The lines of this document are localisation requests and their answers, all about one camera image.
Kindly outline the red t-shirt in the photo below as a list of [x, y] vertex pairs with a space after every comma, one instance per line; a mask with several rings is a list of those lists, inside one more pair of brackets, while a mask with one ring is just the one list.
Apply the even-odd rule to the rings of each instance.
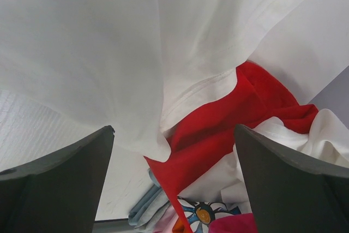
[[318, 113], [313, 104], [299, 105], [291, 92], [265, 69], [253, 62], [237, 67], [237, 85], [227, 96], [205, 104], [187, 115], [167, 141], [169, 159], [162, 163], [146, 159], [160, 183], [185, 232], [191, 232], [178, 194], [233, 151], [234, 128], [255, 128], [271, 118], [286, 128], [307, 134]]

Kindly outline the light blue folded t-shirt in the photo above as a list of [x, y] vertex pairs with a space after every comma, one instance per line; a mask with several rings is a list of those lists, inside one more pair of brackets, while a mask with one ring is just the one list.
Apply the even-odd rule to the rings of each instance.
[[153, 183], [146, 194], [130, 210], [128, 224], [137, 232], [153, 232], [157, 222], [170, 206], [169, 199], [151, 169], [148, 170]]

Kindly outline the white folded t-shirt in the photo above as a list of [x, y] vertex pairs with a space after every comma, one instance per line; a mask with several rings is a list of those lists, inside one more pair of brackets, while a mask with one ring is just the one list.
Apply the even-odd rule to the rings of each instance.
[[[320, 110], [308, 134], [296, 133], [286, 128], [285, 124], [279, 118], [271, 117], [254, 128], [254, 131], [313, 158], [348, 167], [348, 129], [332, 111]], [[223, 202], [230, 210], [238, 206], [242, 213], [250, 213], [239, 156], [237, 151], [223, 156], [206, 173], [181, 191], [178, 200], [181, 203]]]

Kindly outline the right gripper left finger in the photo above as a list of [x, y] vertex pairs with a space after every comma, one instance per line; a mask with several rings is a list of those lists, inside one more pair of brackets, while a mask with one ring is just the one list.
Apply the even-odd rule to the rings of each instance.
[[92, 232], [114, 132], [105, 126], [1, 171], [1, 232]]

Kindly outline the flower print t-shirt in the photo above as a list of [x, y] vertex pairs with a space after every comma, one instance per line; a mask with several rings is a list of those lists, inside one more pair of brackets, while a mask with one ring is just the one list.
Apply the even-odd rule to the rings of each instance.
[[178, 197], [178, 201], [192, 232], [208, 232], [211, 222], [242, 214], [237, 205], [229, 207], [223, 202], [190, 201], [180, 197]]

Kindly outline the orange folded t-shirt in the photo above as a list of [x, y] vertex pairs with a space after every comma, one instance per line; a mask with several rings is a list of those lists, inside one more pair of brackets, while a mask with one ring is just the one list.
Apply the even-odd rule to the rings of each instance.
[[178, 218], [175, 222], [172, 228], [172, 233], [186, 233], [185, 226], [183, 225], [180, 218]]

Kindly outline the pink folded t-shirt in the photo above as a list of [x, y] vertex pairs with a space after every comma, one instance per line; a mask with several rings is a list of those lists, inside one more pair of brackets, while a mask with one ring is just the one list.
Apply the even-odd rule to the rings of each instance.
[[173, 206], [170, 206], [156, 223], [154, 233], [171, 233], [179, 216]]

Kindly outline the magenta t-shirt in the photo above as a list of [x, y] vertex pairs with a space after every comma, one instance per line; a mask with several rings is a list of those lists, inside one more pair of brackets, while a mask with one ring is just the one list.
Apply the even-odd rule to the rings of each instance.
[[209, 233], [258, 233], [252, 213], [216, 219], [209, 226]]

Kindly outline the white floral print t-shirt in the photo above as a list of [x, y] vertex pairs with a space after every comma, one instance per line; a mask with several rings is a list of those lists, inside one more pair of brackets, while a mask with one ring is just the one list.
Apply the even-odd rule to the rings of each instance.
[[1, 0], [1, 85], [160, 162], [304, 0]]

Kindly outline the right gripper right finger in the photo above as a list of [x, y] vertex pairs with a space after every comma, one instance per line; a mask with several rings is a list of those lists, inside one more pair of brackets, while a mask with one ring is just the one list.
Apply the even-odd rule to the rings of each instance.
[[348, 232], [348, 168], [241, 124], [234, 138], [258, 232]]

